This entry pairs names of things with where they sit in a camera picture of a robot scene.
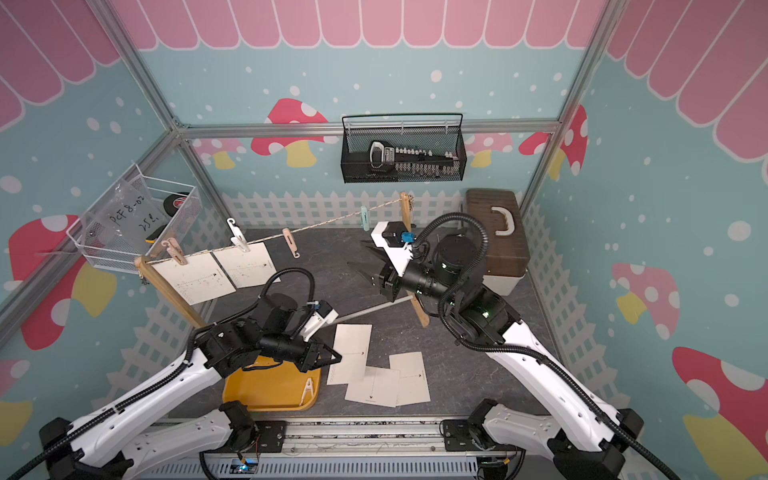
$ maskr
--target gray floor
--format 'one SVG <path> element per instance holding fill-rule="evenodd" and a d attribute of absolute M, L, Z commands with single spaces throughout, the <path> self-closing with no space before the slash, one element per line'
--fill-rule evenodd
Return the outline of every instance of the gray floor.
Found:
<path fill-rule="evenodd" d="M 271 234 L 272 230 L 251 230 L 247 238 Z M 362 229 L 315 229 L 294 234 L 301 257 L 293 259 L 283 239 L 266 243 L 275 267 L 301 266 L 313 273 L 316 280 L 316 299 L 329 302 L 339 315 L 346 315 L 385 300 L 372 287 L 365 284 L 347 267 L 348 261 L 375 261 L 359 245 L 369 240 Z M 303 301 L 306 280 L 289 274 L 274 283 L 270 292 L 291 295 Z M 219 298 L 211 319 L 224 318 L 250 305 L 260 287 L 238 290 Z M 534 334 L 551 352 L 555 353 L 552 336 L 538 304 L 531 281 L 524 278 L 507 297 L 507 301 L 523 316 Z M 373 325 L 368 365 L 389 368 L 389 355 L 420 351 L 424 357 L 429 392 L 432 401 L 396 409 L 349 402 L 344 399 L 346 385 L 326 385 L 327 368 L 323 368 L 319 398 L 315 405 L 303 412 L 278 412 L 265 416 L 341 416 L 341 415 L 469 415 L 484 398 L 495 399 L 509 408 L 522 412 L 542 414 L 544 407 L 515 377 L 485 354 L 456 346 L 454 339 L 437 319 L 428 328 L 422 328 L 410 302 L 353 319 L 350 323 Z M 336 327 L 321 329 L 316 338 L 333 346 Z M 182 403 L 170 416 L 194 418 L 208 413 L 221 404 L 224 382 L 219 382 Z"/>

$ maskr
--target paper on floor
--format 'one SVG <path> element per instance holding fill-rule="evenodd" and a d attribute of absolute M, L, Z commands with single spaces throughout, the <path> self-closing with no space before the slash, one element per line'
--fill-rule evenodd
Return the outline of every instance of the paper on floor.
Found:
<path fill-rule="evenodd" d="M 389 356 L 389 368 L 400 372 L 397 406 L 429 402 L 429 386 L 421 352 Z"/>
<path fill-rule="evenodd" d="M 362 381 L 350 383 L 346 387 L 344 399 L 370 405 L 395 407 L 399 379 L 400 372 L 397 370 L 367 366 Z"/>
<path fill-rule="evenodd" d="M 341 354 L 341 362 L 331 365 L 327 385 L 359 382 L 366 374 L 368 346 L 371 343 L 370 325 L 336 326 L 333 349 Z"/>

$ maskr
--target clothespin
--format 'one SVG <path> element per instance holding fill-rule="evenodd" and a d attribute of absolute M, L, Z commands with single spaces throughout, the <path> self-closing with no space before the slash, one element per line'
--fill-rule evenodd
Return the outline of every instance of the clothespin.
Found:
<path fill-rule="evenodd" d="M 250 252 L 250 247 L 248 247 L 248 242 L 245 240 L 243 231 L 235 225 L 235 219 L 227 218 L 227 224 L 230 226 L 230 230 L 232 230 L 232 234 L 234 235 L 234 237 L 230 238 L 232 243 L 234 243 L 234 246 L 241 249 L 243 252 Z"/>
<path fill-rule="evenodd" d="M 176 263 L 179 265 L 187 265 L 189 263 L 187 262 L 187 258 L 184 257 L 184 252 L 181 250 L 181 247 L 179 247 L 179 243 L 175 238 L 171 237 L 168 240 L 163 240 L 160 245 L 165 247 L 168 255 L 170 255 L 172 259 L 176 260 Z"/>
<path fill-rule="evenodd" d="M 283 237 L 286 238 L 288 248 L 290 248 L 290 252 L 293 254 L 293 258 L 301 257 L 301 255 L 299 255 L 299 247 L 296 246 L 296 241 L 293 239 L 293 235 L 291 235 L 290 230 L 283 228 Z"/>
<path fill-rule="evenodd" d="M 362 229 L 366 232 L 368 230 L 371 230 L 371 223 L 368 218 L 368 209 L 365 207 L 360 207 L 360 220 L 362 220 Z"/>

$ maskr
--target white dots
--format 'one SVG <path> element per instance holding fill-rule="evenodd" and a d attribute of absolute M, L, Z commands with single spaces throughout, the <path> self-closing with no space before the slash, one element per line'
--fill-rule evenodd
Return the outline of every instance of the white dots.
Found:
<path fill-rule="evenodd" d="M 647 289 L 645 289 L 645 299 L 649 302 L 655 302 L 659 299 L 659 291 L 652 286 L 649 286 Z"/>
<path fill-rule="evenodd" d="M 69 317 L 69 303 L 71 299 L 65 298 L 59 300 L 51 308 L 51 320 L 58 326 L 65 326 L 67 324 L 67 318 Z"/>
<path fill-rule="evenodd" d="M 69 221 L 67 220 L 66 215 L 54 215 L 52 217 L 45 217 L 41 218 L 40 221 L 43 224 L 43 227 L 45 227 L 46 230 L 50 230 L 51 232 L 61 232 L 63 229 L 67 228 L 67 225 L 69 225 Z"/>
<path fill-rule="evenodd" d="M 314 117 L 315 115 L 317 115 L 317 110 L 315 110 L 315 108 L 305 103 L 301 104 L 301 112 L 305 114 L 307 117 Z"/>
<path fill-rule="evenodd" d="M 667 300 L 669 300 L 669 303 L 673 308 L 680 309 L 680 293 L 679 292 L 670 293 Z"/>
<path fill-rule="evenodd" d="M 725 296 L 725 304 L 728 306 L 738 306 L 739 305 L 739 297 L 736 295 L 733 295 L 732 293 L 728 293 Z"/>
<path fill-rule="evenodd" d="M 656 333 L 659 334 L 659 337 L 662 340 L 669 340 L 670 338 L 670 330 L 667 328 L 666 325 L 659 323 L 656 325 Z"/>
<path fill-rule="evenodd" d="M 16 177 L 5 175 L 3 178 L 0 178 L 0 188 L 10 194 L 17 194 L 22 191 L 22 183 Z"/>
<path fill-rule="evenodd" d="M 734 242 L 743 242 L 750 237 L 752 233 L 752 227 L 743 220 L 733 222 L 728 227 L 728 237 Z"/>
<path fill-rule="evenodd" d="M 13 290 L 16 290 L 16 288 L 22 284 L 21 280 L 9 280 L 2 284 L 2 287 L 7 292 L 12 292 Z"/>

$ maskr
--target pink clothespin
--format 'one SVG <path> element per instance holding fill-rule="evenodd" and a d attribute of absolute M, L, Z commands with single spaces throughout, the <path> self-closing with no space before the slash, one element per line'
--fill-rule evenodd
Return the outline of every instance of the pink clothespin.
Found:
<path fill-rule="evenodd" d="M 161 245 L 165 247 L 165 251 L 168 252 L 168 255 L 176 260 L 176 263 L 179 265 L 187 265 L 189 263 L 175 238 L 171 237 L 168 240 L 163 240 Z"/>
<path fill-rule="evenodd" d="M 288 248 L 290 248 L 290 252 L 293 254 L 293 258 L 301 257 L 301 255 L 299 255 L 299 247 L 296 246 L 296 241 L 293 239 L 293 235 L 291 234 L 290 230 L 283 228 L 283 237 L 286 238 Z"/>

